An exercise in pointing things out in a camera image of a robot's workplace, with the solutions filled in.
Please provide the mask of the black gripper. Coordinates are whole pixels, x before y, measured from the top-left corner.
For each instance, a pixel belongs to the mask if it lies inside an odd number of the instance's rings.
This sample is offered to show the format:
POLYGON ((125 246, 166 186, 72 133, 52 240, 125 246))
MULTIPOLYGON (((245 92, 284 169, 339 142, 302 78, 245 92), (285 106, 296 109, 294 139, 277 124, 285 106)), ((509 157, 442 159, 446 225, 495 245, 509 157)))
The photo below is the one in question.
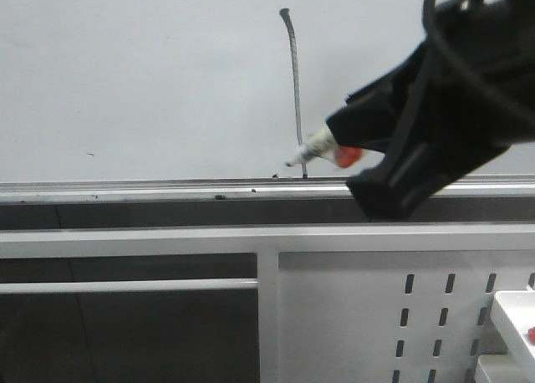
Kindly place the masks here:
POLYGON ((534 139, 534 0, 423 0, 425 39, 326 121, 383 154, 346 185, 366 217, 402 219, 445 186, 534 139))

